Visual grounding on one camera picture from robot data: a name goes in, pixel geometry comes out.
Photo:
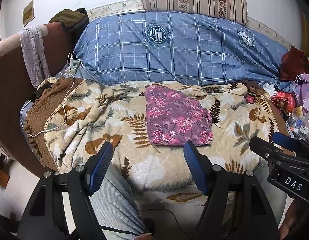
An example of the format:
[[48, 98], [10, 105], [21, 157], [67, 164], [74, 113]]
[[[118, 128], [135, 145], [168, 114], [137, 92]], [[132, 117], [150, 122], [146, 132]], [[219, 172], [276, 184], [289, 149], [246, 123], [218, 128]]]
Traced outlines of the right hand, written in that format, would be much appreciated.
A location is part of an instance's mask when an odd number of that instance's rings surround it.
[[280, 239], [309, 239], [309, 203], [293, 200], [279, 232]]

